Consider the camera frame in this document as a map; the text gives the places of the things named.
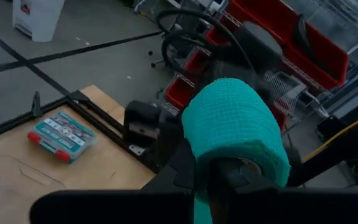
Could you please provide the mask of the grey metal bracket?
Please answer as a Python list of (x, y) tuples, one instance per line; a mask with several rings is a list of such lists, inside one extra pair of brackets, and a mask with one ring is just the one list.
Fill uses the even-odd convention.
[(129, 146), (128, 146), (128, 149), (129, 149), (131, 152), (133, 152), (134, 154), (136, 154), (137, 156), (141, 156), (141, 155), (146, 151), (145, 148), (136, 146), (136, 145), (134, 145), (134, 144), (129, 145)]

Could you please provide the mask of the black aluminium frame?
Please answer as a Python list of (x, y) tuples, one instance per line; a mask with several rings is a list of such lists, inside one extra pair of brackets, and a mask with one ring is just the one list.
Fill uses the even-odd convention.
[[(142, 163), (142, 165), (146, 166), (149, 170), (155, 174), (160, 171), (160, 168), (151, 159), (147, 158), (146, 153), (143, 153), (141, 156), (137, 156), (131, 152), (128, 149), (129, 145), (124, 142), (124, 140), (119, 137), (118, 134), (113, 132), (113, 130), (110, 128), (107, 128), (107, 126), (102, 123), (102, 121), (105, 121), (120, 134), (123, 133), (123, 125), (120, 124), (116, 119), (112, 118), (106, 111), (101, 109), (94, 102), (92, 102), (91, 99), (85, 96), (81, 91), (77, 90), (44, 106), (41, 105), (41, 109), (44, 114), (64, 105), (74, 110), (74, 112), (83, 117), (91, 125), (101, 131), (107, 138), (111, 139), (115, 144), (122, 148), (122, 150), (126, 151), (137, 161)], [(36, 117), (33, 116), (32, 111), (30, 110), (29, 112), (5, 121), (0, 124), (0, 134), (10, 131), (34, 119), (36, 119)]]

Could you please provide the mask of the black frame clip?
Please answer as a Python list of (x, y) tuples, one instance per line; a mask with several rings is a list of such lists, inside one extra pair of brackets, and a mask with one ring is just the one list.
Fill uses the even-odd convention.
[(32, 114), (36, 118), (40, 118), (43, 115), (42, 109), (41, 109), (41, 103), (40, 103), (40, 93), (38, 91), (35, 91), (34, 96), (32, 98), (32, 108), (31, 108)]

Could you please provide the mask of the green white first aid kit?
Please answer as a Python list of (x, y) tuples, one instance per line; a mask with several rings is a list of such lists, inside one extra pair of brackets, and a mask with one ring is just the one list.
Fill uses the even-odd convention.
[(68, 164), (77, 160), (97, 139), (91, 129), (62, 111), (37, 123), (27, 138)]

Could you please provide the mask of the teal elastic bandage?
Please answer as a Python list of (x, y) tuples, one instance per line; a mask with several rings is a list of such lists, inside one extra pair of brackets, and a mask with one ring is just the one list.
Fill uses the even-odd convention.
[(181, 121), (196, 161), (194, 224), (212, 224), (205, 189), (212, 159), (253, 161), (267, 179), (286, 185), (291, 166), (281, 129), (269, 107), (245, 82), (219, 78), (205, 86), (183, 111)]

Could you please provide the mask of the white floor appliance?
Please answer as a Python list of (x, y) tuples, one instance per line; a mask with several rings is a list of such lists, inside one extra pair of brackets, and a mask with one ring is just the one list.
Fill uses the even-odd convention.
[(65, 0), (12, 0), (13, 28), (34, 42), (51, 42)]

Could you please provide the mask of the red storage bins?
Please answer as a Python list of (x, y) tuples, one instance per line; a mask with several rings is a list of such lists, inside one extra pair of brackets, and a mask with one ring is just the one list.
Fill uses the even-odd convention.
[[(169, 16), (188, 16), (212, 26), (203, 35), (211, 44), (225, 45), (228, 35), (244, 22), (252, 22), (266, 30), (280, 45), (282, 54), (277, 67), (265, 73), (265, 80), (273, 87), (274, 101), (270, 104), (280, 127), (298, 100), (296, 83), (302, 88), (324, 92), (343, 85), (349, 63), (348, 54), (310, 25), (303, 14), (297, 13), (282, 0), (228, 0), (217, 16), (191, 9), (162, 11), (156, 20)], [(166, 30), (166, 36), (175, 30)], [(188, 42), (173, 42), (163, 52), (165, 63), (179, 74), (168, 88), (168, 100), (179, 109), (188, 105), (195, 94), (199, 75), (212, 64), (211, 53)]]

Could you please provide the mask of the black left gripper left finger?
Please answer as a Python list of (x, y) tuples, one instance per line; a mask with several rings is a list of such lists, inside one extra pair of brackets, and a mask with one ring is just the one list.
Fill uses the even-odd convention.
[(194, 189), (195, 157), (183, 139), (163, 169), (141, 190), (146, 192), (191, 192)]

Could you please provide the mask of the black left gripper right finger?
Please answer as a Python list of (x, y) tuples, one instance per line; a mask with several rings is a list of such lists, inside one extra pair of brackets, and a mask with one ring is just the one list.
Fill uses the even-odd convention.
[(208, 192), (253, 192), (279, 186), (237, 158), (218, 158), (210, 162)]

